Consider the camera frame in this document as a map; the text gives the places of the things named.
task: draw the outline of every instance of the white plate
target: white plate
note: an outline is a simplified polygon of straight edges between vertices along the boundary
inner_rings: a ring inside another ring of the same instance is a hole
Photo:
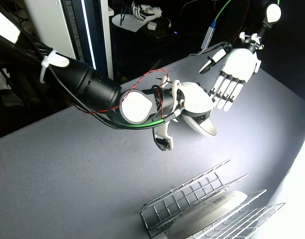
[[[247,194],[240,191],[216,193],[179,216],[169,228],[168,239],[190,237],[235,209],[247,197]]]

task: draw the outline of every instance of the gray table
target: gray table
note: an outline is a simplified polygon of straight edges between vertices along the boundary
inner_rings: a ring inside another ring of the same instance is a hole
[[[199,75],[205,59],[166,68],[173,79],[210,88],[219,66]],[[156,75],[139,88],[158,83]],[[113,130],[75,108],[1,138],[0,239],[146,239],[145,202],[230,157],[223,179],[249,173],[234,188],[267,188],[256,202],[264,205],[303,141],[305,102],[260,70],[212,121],[216,137],[171,123],[171,152],[158,150],[151,130]]]

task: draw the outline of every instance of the metal grid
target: metal grid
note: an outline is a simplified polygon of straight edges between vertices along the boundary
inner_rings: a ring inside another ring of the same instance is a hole
[[[189,239],[248,239],[266,222],[284,203],[274,204],[263,208],[241,210],[213,229],[204,229],[199,235]]]
[[[230,159],[188,180],[180,186],[146,203],[141,211],[150,238],[154,238],[172,225],[174,219],[211,195],[225,190],[248,175],[223,184],[216,171]]]

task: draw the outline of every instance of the white zip tie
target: white zip tie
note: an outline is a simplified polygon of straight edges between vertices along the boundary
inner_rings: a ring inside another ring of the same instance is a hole
[[[52,57],[53,57],[56,53],[57,53],[57,51],[53,49],[53,50],[48,54],[48,56],[44,56],[44,59],[43,59],[42,62],[41,62],[42,69],[41,69],[41,73],[40,73],[40,75],[39,75],[39,81],[40,81],[40,83],[42,83],[42,84],[45,83],[45,81],[44,81],[44,76],[45,76],[46,69],[48,68],[49,63],[50,63]]]

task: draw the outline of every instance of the metal dish rack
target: metal dish rack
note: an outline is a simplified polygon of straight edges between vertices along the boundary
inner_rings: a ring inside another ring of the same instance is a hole
[[[146,203],[142,208],[141,216],[150,238],[166,234],[175,219],[183,212],[217,192],[227,191],[230,186],[248,176],[246,174],[224,184],[219,178],[217,170],[229,161],[230,159],[214,166]],[[248,195],[247,199],[236,209],[190,236],[189,239],[247,239],[251,237],[273,213],[283,206],[283,204],[277,204],[245,210],[247,205],[265,192],[266,190],[261,190]]]

